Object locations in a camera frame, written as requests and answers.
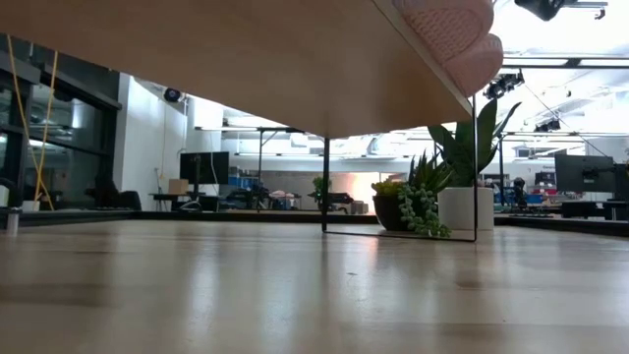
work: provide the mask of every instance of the small cylinder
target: small cylinder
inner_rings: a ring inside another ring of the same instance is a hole
[[[12,212],[7,215],[7,236],[18,236],[18,228],[20,227],[20,214]]]

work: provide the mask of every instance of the cardboard box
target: cardboard box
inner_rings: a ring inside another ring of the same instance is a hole
[[[168,180],[168,194],[170,195],[187,195],[188,180]]]
[[[350,205],[350,211],[352,215],[364,215],[370,212],[370,205],[363,201],[353,201]]]

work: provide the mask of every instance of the potted plant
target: potted plant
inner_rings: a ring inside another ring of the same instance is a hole
[[[498,102],[488,103],[477,120],[478,128],[478,172],[483,171],[493,160],[497,141],[520,103],[515,104],[506,118],[496,125]],[[438,196],[439,221],[453,230],[474,229],[474,183],[477,174],[474,168],[474,135],[472,122],[459,122],[454,137],[443,126],[429,127],[430,136],[440,145],[443,159],[452,166],[452,178],[448,188]],[[478,189],[479,229],[493,229],[493,190]]]
[[[449,230],[438,222],[436,195],[443,190],[452,170],[441,162],[436,163],[426,153],[415,158],[407,182],[385,181],[372,184],[375,214],[387,231],[414,231],[424,236],[448,237]]]
[[[322,203],[322,194],[323,194],[323,177],[316,176],[313,179],[314,192],[310,193],[309,196],[314,198],[314,202],[318,206],[318,209],[321,210]],[[332,180],[327,180],[327,190],[329,191],[332,188]]]

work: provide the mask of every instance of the dark planter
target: dark planter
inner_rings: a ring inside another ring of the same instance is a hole
[[[402,222],[402,211],[400,211],[401,201],[393,196],[375,196],[373,197],[373,206],[375,208],[375,216],[380,225],[387,231],[410,231],[408,222]],[[420,207],[419,198],[413,200],[413,209],[415,214],[423,215],[424,211]]]

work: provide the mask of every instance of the window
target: window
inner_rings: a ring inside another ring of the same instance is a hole
[[[12,96],[9,90],[0,88],[0,124],[9,124]]]
[[[43,134],[50,88],[33,88],[30,130]],[[104,113],[100,109],[56,90],[48,121],[48,136],[82,148],[103,148]]]
[[[0,134],[0,168],[4,167],[5,156],[7,155],[7,135]]]
[[[31,140],[25,168],[24,198],[33,200],[37,173],[30,157],[34,149],[37,161],[41,159],[42,142]],[[86,194],[92,188],[98,174],[101,157],[91,153],[45,145],[42,180],[54,201],[55,209],[68,207],[93,207],[94,200]]]

